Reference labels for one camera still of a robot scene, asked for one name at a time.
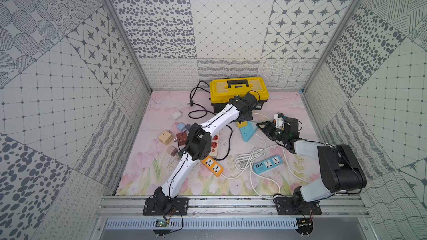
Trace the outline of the teal USB power strip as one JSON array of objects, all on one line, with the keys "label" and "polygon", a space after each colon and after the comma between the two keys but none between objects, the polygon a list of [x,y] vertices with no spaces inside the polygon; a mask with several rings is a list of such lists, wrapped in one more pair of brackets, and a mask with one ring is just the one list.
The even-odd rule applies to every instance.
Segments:
[{"label": "teal USB power strip", "polygon": [[269,170],[272,170],[273,168],[281,166],[282,164],[283,164],[282,158],[279,155],[277,155],[277,156],[268,158],[262,162],[258,162],[254,164],[252,167],[252,170],[256,174],[262,174]]}]

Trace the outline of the cream power strip red sockets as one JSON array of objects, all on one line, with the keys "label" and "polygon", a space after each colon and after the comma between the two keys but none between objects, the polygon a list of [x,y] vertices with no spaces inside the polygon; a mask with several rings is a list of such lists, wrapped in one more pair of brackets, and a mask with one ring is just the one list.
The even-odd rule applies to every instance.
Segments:
[{"label": "cream power strip red sockets", "polygon": [[216,135],[214,135],[214,137],[212,138],[212,142],[211,142],[211,152],[209,154],[210,157],[212,158],[216,158],[218,155],[218,150],[219,150],[219,135],[220,133],[217,133]]}]

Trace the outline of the orange USB power strip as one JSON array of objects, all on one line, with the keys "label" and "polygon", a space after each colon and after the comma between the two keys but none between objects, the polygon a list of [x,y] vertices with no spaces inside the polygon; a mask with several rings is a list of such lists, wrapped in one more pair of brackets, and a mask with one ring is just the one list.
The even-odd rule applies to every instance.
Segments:
[{"label": "orange USB power strip", "polygon": [[221,165],[219,165],[213,158],[207,156],[201,163],[209,169],[210,172],[214,174],[216,177],[220,177],[223,173],[224,169]]}]

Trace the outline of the white charger adapter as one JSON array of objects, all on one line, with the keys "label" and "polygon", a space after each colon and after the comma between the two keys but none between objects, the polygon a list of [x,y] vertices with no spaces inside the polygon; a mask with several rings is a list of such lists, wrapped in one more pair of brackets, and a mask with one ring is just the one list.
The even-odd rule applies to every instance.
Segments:
[{"label": "white charger adapter", "polygon": [[175,121],[177,121],[177,120],[179,120],[179,119],[182,117],[182,112],[181,112],[181,111],[175,111],[175,112],[171,115],[171,117],[172,117]]}]

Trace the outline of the cream dragon cube adapter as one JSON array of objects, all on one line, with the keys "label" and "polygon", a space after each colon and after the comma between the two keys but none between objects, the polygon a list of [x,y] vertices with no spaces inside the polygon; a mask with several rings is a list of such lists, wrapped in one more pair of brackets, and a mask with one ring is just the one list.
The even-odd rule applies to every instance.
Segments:
[{"label": "cream dragon cube adapter", "polygon": [[172,141],[173,136],[169,131],[162,131],[157,138],[164,145],[168,145]]}]

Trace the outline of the pink beige plug adapter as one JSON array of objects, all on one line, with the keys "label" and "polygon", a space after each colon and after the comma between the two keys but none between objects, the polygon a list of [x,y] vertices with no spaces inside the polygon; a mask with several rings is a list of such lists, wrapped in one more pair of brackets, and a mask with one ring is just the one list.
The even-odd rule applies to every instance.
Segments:
[{"label": "pink beige plug adapter", "polygon": [[174,157],[178,154],[178,148],[175,146],[169,146],[166,150],[166,152],[171,156]]}]

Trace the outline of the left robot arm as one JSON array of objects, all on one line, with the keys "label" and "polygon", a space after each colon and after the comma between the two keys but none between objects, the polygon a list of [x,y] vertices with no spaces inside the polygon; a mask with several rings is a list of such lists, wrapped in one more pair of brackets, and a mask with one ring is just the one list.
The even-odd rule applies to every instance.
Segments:
[{"label": "left robot arm", "polygon": [[165,209],[172,203],[172,199],[178,196],[182,184],[196,164],[208,157],[211,152],[212,138],[231,122],[251,121],[252,111],[257,104],[258,100],[250,92],[243,97],[235,96],[213,118],[202,124],[194,123],[191,126],[178,166],[152,196],[161,209]]}]

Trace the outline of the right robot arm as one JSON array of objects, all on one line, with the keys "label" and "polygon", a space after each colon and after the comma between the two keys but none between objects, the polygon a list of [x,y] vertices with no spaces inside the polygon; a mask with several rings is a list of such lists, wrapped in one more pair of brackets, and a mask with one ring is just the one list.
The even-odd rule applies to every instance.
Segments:
[{"label": "right robot arm", "polygon": [[335,194],[359,194],[367,178],[353,150],[347,144],[327,144],[300,137],[300,121],[282,114],[257,127],[269,140],[292,154],[319,162],[320,177],[294,190],[293,200],[314,203]]}]

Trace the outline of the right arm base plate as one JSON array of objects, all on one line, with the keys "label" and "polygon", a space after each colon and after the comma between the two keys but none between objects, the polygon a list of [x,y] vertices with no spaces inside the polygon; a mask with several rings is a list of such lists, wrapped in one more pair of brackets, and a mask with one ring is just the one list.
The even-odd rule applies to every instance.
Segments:
[{"label": "right arm base plate", "polygon": [[319,216],[322,210],[317,202],[297,202],[290,197],[275,197],[273,199],[278,215]]}]

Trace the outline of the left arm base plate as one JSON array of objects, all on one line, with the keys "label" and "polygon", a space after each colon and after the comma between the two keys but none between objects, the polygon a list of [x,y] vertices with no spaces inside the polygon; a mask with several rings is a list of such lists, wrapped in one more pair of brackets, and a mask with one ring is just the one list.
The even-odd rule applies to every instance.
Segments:
[{"label": "left arm base plate", "polygon": [[186,216],[189,207],[189,198],[175,197],[172,200],[157,200],[154,196],[146,199],[144,216]]}]

